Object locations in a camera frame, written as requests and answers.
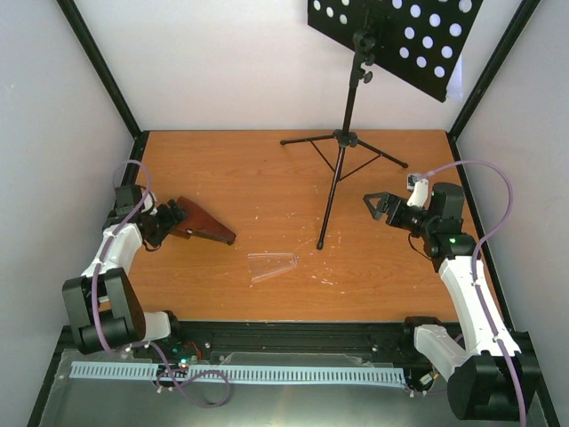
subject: white wall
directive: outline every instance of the white wall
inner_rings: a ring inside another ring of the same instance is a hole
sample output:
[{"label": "white wall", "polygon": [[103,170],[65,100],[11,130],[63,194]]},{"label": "white wall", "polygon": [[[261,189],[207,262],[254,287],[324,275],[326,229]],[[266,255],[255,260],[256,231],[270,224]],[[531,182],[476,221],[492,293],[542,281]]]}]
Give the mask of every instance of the white wall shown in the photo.
[{"label": "white wall", "polygon": [[132,140],[56,2],[0,4],[0,414],[26,425]]},{"label": "white wall", "polygon": [[[519,3],[484,0],[464,51],[466,93]],[[77,5],[144,129],[341,126],[352,53],[306,24],[307,0]],[[461,102],[441,104],[381,68],[373,73],[354,127],[450,129]]]},{"label": "white wall", "polygon": [[[502,166],[514,184],[511,220],[491,241],[515,326],[529,330],[561,425],[569,328],[569,2],[541,2],[459,139],[465,158]],[[467,170],[488,230],[505,209],[492,172]]]}]

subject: brown wooden piece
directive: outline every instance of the brown wooden piece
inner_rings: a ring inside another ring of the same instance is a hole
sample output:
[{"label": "brown wooden piece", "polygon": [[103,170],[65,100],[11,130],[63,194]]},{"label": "brown wooden piece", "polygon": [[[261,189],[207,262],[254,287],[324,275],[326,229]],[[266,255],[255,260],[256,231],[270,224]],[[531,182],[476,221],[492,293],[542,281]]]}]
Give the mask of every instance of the brown wooden piece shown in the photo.
[{"label": "brown wooden piece", "polygon": [[221,222],[209,215],[197,203],[189,198],[178,197],[176,201],[179,207],[186,211],[186,219],[178,224],[171,234],[179,238],[209,238],[228,245],[235,242],[235,233]]}]

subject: music stand tripod leg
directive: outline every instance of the music stand tripod leg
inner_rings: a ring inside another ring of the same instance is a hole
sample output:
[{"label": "music stand tripod leg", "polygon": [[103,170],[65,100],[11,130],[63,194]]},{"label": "music stand tripod leg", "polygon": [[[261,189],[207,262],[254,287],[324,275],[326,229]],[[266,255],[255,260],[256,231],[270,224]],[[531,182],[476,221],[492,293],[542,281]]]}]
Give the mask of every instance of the music stand tripod leg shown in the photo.
[{"label": "music stand tripod leg", "polygon": [[334,202],[334,195],[336,194],[336,184],[340,181],[341,167],[344,164],[344,156],[346,155],[346,146],[340,145],[338,150],[338,159],[336,160],[336,168],[334,169],[334,177],[332,179],[332,187],[328,195],[328,205],[326,205],[326,212],[324,220],[322,221],[322,229],[320,230],[320,238],[318,239],[317,249],[319,251],[324,247],[324,239],[326,237],[326,229],[328,228],[328,220],[330,219],[330,212],[332,211],[332,204]]},{"label": "music stand tripod leg", "polygon": [[320,136],[311,136],[308,138],[299,138],[298,140],[282,140],[281,145],[286,144],[296,144],[298,142],[312,142],[312,141],[323,141],[323,140],[333,140],[335,138],[334,135],[320,135]]},{"label": "music stand tripod leg", "polygon": [[403,168],[407,168],[409,167],[409,164],[407,164],[406,162],[399,160],[398,158],[395,158],[391,155],[389,155],[388,153],[386,153],[385,151],[381,151],[380,149],[376,149],[373,145],[368,144],[367,142],[363,142],[362,140],[357,140],[357,145],[361,145],[362,147],[364,147],[365,149],[369,149],[370,151],[372,151],[373,153],[377,154],[378,156],[382,156],[385,157],[387,160],[392,161],[393,163],[400,165]]}]

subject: black cable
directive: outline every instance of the black cable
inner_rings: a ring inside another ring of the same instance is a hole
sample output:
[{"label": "black cable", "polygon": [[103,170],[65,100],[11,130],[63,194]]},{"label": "black cable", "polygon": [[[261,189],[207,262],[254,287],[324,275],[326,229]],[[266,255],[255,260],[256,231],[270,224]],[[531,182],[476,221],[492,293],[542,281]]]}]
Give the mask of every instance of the black cable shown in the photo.
[{"label": "black cable", "polygon": [[429,258],[427,255],[425,255],[423,252],[421,252],[419,249],[417,249],[417,248],[413,245],[413,242],[411,241],[411,237],[412,237],[412,234],[409,233],[409,236],[407,236],[407,241],[409,242],[409,246],[412,248],[412,250],[415,251],[415,252],[416,252],[417,254],[419,254],[420,256],[422,256],[423,258],[427,258],[429,261],[431,261],[430,258]]}]

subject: tripod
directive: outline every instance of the tripod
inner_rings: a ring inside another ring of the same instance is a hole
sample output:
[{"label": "tripod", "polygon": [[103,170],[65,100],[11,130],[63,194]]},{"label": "tripod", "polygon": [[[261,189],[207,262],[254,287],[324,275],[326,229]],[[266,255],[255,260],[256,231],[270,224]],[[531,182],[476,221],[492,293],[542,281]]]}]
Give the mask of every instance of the tripod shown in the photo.
[{"label": "tripod", "polygon": [[[349,76],[349,91],[348,91],[348,101],[346,103],[346,112],[344,113],[344,124],[341,129],[336,129],[331,134],[328,135],[321,135],[321,136],[312,136],[309,138],[300,138],[298,140],[282,140],[281,145],[288,145],[288,144],[296,144],[299,142],[310,142],[312,146],[317,150],[318,154],[325,160],[325,162],[330,166],[330,168],[334,172],[334,176],[332,179],[332,187],[330,188],[330,195],[328,196],[328,205],[326,206],[326,213],[324,215],[324,221],[322,223],[322,229],[320,230],[320,239],[318,239],[317,249],[322,250],[324,247],[324,239],[326,235],[326,228],[328,227],[328,220],[330,219],[330,212],[332,211],[332,204],[334,201],[334,194],[336,192],[336,184],[341,180],[348,178],[351,174],[359,171],[363,167],[369,165],[373,160],[379,157],[385,157],[387,160],[392,161],[393,163],[397,163],[398,165],[406,168],[409,165],[395,157],[390,156],[384,151],[380,149],[376,149],[374,146],[363,142],[362,140],[357,138],[357,134],[355,132],[350,132],[349,127],[352,121],[352,113],[354,111],[354,102],[356,100],[356,91],[357,85],[359,84],[360,80],[364,80],[364,83],[369,83],[372,80],[373,73],[371,71],[365,72],[362,68],[362,64],[365,63],[367,66],[372,66],[375,58],[374,55],[371,53],[372,48],[375,46],[375,38],[367,31],[367,30],[358,30],[354,34],[354,46],[355,46],[355,53],[354,53],[354,61],[352,63],[352,69]],[[324,154],[318,149],[314,141],[324,141],[324,140],[332,140],[335,139],[338,142],[338,159],[336,160],[336,167],[332,167],[330,162],[326,159]],[[364,163],[363,165],[359,166],[358,168],[354,169],[352,172],[341,176],[341,168],[344,163],[344,157],[346,155],[346,148],[347,147],[357,147],[357,146],[364,147],[365,149],[369,149],[377,156],[374,157],[372,160]]]}]

